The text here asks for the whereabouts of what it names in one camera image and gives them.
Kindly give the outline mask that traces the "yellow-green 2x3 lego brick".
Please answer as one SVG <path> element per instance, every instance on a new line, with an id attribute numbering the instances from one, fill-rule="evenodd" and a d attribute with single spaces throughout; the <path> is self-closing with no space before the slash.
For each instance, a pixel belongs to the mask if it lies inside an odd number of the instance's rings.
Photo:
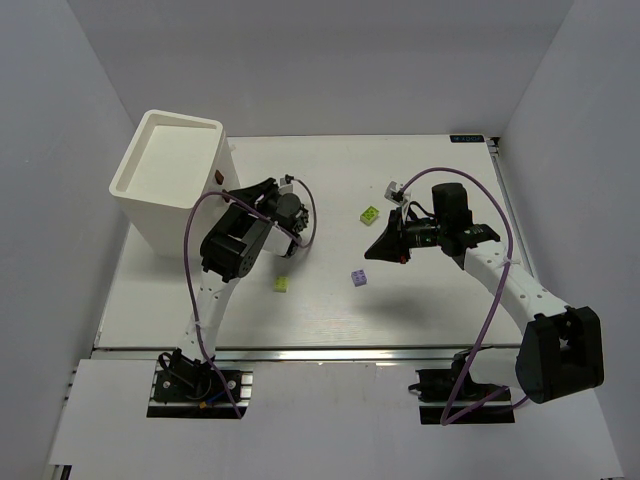
<path id="1" fill-rule="evenodd" d="M 364 210 L 360 215 L 360 221 L 370 226 L 377 218 L 379 217 L 379 210 L 374 206 L 369 206 L 366 210 Z"/>

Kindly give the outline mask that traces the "yellow-green 2x2 lego brick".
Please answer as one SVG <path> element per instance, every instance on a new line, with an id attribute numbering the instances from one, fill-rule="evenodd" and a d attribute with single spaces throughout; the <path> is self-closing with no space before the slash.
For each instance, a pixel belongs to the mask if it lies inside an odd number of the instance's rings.
<path id="1" fill-rule="evenodd" d="M 278 293 L 286 293 L 289 288 L 289 278 L 286 276 L 278 276 L 274 281 L 274 291 Z"/>

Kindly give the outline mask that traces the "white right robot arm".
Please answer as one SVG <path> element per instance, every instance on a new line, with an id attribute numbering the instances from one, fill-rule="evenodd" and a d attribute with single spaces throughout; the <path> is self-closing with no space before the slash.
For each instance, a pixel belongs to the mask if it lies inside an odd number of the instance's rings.
<path id="1" fill-rule="evenodd" d="M 570 306 L 511 260 L 499 235 L 474 223 L 462 184 L 434 186 L 434 210 L 422 217 L 396 183 L 389 184 L 385 196 L 396 207 L 365 258 L 405 264 L 412 250 L 438 247 L 493 294 L 522 334 L 516 353 L 482 347 L 476 354 L 456 354 L 448 379 L 419 386 L 424 398 L 455 392 L 460 399 L 478 400 L 500 387 L 515 387 L 542 404 L 603 383 L 598 315 L 589 307 Z"/>

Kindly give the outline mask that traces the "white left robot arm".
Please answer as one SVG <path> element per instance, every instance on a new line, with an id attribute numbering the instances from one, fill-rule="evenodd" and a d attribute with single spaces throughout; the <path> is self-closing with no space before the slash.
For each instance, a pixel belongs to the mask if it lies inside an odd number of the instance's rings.
<path id="1" fill-rule="evenodd" d="M 212 368 L 216 340 L 230 297 L 246 277 L 261 252 L 290 258 L 309 248 L 302 233 L 317 226 L 316 208 L 306 207 L 293 191 L 298 179 L 286 175 L 269 178 L 250 187 L 203 194 L 192 208 L 183 238 L 183 253 L 189 250 L 192 223 L 198 207 L 210 197 L 224 200 L 223 213 L 199 247 L 201 285 L 193 288 L 190 264 L 183 259 L 193 309 L 183 339 L 173 353 L 159 357 L 163 370 L 184 378 Z"/>

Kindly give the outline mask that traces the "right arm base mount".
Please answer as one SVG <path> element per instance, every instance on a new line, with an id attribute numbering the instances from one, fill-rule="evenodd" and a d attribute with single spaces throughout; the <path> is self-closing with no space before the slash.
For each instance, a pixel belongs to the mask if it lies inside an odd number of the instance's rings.
<path id="1" fill-rule="evenodd" d="M 444 408 L 462 371 L 470 350 L 457 353 L 448 368 L 417 370 L 418 381 L 408 387 L 419 400 L 421 425 L 439 425 Z M 509 390 L 501 391 L 497 385 L 479 383 L 468 373 L 453 402 L 449 415 L 455 415 L 473 403 L 499 392 L 490 401 L 454 421 L 455 425 L 513 424 L 515 415 Z"/>

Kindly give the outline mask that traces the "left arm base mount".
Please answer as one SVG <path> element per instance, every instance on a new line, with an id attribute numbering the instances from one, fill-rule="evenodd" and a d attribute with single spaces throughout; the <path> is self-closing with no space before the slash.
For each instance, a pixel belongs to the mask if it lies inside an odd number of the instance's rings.
<path id="1" fill-rule="evenodd" d="M 156 419 L 239 420 L 248 407 L 251 375 L 190 360 L 180 349 L 158 356 L 147 407 Z"/>

